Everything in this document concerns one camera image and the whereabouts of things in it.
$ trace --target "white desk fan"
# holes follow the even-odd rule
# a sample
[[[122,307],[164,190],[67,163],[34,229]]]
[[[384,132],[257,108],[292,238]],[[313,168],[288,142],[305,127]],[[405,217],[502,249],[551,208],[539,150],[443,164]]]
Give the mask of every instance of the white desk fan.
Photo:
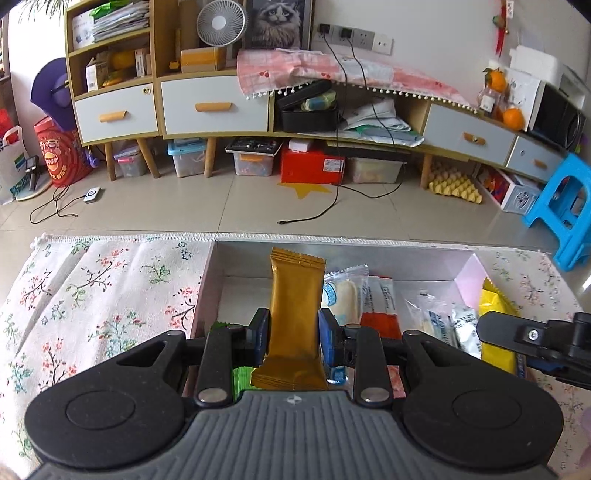
[[[213,0],[197,17],[197,34],[212,47],[226,47],[240,40],[247,26],[245,8],[232,0]]]

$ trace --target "snack packet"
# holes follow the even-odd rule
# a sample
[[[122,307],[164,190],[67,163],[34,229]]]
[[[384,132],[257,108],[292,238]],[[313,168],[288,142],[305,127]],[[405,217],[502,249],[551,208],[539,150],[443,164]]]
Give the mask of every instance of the snack packet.
[[[367,265],[349,267],[326,274],[321,308],[330,308],[339,325],[359,324],[368,277]]]
[[[318,333],[326,262],[274,248],[269,350],[251,385],[263,390],[327,390]]]
[[[457,348],[456,334],[449,315],[449,305],[422,291],[414,304],[407,300],[408,309],[415,323],[428,335]]]
[[[483,316],[490,311],[519,316],[509,300],[487,278],[482,286],[478,315]],[[482,360],[505,372],[525,378],[525,357],[523,355],[517,355],[515,352],[482,342]]]
[[[476,310],[466,305],[455,304],[452,308],[452,325],[461,350],[476,358],[482,356],[482,345],[476,333],[478,317]]]
[[[368,277],[361,325],[377,330],[383,338],[402,338],[394,305],[394,282],[391,278]]]

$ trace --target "gold snack packet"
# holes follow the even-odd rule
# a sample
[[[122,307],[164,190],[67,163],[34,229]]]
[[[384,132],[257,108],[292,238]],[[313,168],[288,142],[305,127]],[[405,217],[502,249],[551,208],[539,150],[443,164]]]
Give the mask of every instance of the gold snack packet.
[[[325,260],[273,248],[271,338],[252,385],[265,390],[327,390],[320,358],[318,310]]]

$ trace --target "gray ribbed grip pad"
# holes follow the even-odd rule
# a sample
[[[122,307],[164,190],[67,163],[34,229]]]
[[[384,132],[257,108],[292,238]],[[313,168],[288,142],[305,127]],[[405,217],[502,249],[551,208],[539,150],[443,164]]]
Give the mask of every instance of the gray ribbed grip pad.
[[[232,407],[199,413],[176,445],[142,465],[113,472],[85,473],[45,464],[30,478],[550,480],[555,477],[541,466],[502,475],[479,475],[449,467],[410,443],[390,414],[359,407],[344,392],[245,391]]]

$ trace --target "white shopping bag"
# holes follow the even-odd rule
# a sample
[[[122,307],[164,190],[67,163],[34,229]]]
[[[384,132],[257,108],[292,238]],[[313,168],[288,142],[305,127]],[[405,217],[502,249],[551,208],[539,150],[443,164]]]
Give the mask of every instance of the white shopping bag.
[[[8,144],[7,138],[18,133],[18,141]],[[0,187],[2,188],[2,203],[6,203],[8,194],[14,197],[29,182],[29,175],[25,173],[28,154],[22,141],[22,128],[17,125],[8,130],[0,145]]]

